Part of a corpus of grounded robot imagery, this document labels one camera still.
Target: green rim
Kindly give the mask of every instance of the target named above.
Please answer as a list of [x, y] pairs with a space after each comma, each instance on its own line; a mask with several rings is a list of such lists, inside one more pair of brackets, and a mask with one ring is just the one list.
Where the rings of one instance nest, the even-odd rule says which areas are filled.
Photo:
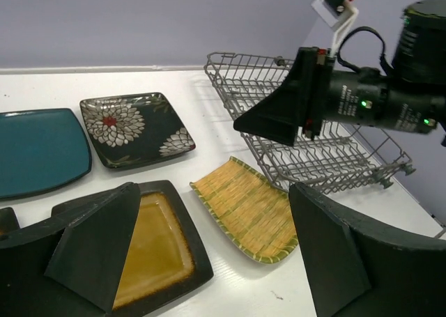
[[[250, 165], [242, 162], [241, 160], [235, 158], [235, 157], [231, 157], [231, 161], [236, 162], [237, 164], [239, 164], [240, 166], [242, 166], [243, 168], [247, 169], [250, 173], [254, 174], [256, 177], [258, 177], [259, 179], [261, 179], [263, 182], [267, 183], [270, 185], [268, 179], [262, 175], [261, 173], [259, 173], [258, 171], [256, 171], [255, 169], [253, 169]], [[254, 259], [255, 261], [258, 261], [259, 263], [267, 263], [267, 264], [273, 264], [273, 263], [278, 263], [279, 261], [284, 260], [287, 256], [290, 255], [290, 253], [298, 246], [299, 242], [298, 242], [298, 237], [296, 235], [294, 235], [287, 243], [287, 245], [276, 255], [274, 256], [262, 256], [261, 254], [255, 254], [253, 252], [251, 252], [248, 248], [246, 248], [245, 246], [243, 246], [240, 241], [237, 239], [237, 237], [235, 237], [232, 232], [230, 232], [230, 230], [228, 230], [228, 228], [222, 223], [222, 221], [220, 220], [220, 218], [217, 216], [217, 214], [215, 213], [215, 211], [212, 209], [212, 207], [210, 206], [210, 204], [207, 202], [207, 200], [204, 198], [204, 196], [201, 194], [201, 192], [199, 191], [199, 189], [197, 188], [197, 186], [195, 186], [194, 183], [190, 183], [190, 187], [194, 190], [194, 192], [198, 195], [198, 197], [200, 198], [201, 202], [207, 207], [209, 213], [212, 215], [212, 217], [214, 218], [214, 220], [217, 222], [218, 226], [223, 230], [223, 232], [228, 236], [228, 238], [243, 252], [245, 253], [247, 256], [249, 256], [250, 258]], [[286, 192], [283, 191], [279, 191], [280, 194], [283, 197], [288, 198], [288, 194]]]

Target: woven bamboo tray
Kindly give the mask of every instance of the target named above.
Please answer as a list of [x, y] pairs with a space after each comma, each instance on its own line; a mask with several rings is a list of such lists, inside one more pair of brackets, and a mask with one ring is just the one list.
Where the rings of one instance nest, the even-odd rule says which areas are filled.
[[277, 263], [298, 245], [288, 194], [255, 169], [231, 159], [190, 183], [220, 228], [259, 263]]

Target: metal wire basket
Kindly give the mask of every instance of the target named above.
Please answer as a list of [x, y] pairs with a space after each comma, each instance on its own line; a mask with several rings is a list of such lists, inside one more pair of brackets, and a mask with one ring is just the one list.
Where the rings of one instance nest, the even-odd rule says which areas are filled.
[[[272, 93], [292, 65], [282, 57], [214, 52], [204, 70], [236, 119]], [[268, 180], [284, 191], [298, 181], [326, 194], [376, 183], [388, 188], [395, 173], [414, 172], [411, 158], [386, 131], [374, 128], [370, 139], [362, 129], [326, 122], [319, 138], [298, 135], [294, 147], [241, 135]]]

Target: amber glazed plate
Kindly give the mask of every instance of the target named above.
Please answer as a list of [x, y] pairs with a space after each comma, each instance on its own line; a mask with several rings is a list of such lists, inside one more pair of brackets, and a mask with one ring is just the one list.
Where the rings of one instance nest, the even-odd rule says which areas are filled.
[[[213, 277], [201, 238], [169, 181], [139, 185], [141, 204], [112, 317], [141, 317], [200, 287]], [[52, 215], [99, 194], [62, 203]]]

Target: black square plate with white flower pattern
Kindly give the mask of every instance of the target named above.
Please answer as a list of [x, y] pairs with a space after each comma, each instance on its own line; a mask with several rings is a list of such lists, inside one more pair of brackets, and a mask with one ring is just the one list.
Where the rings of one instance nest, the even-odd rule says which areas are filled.
[[153, 164], [195, 148], [161, 93], [86, 99], [80, 107], [91, 143], [111, 169]]

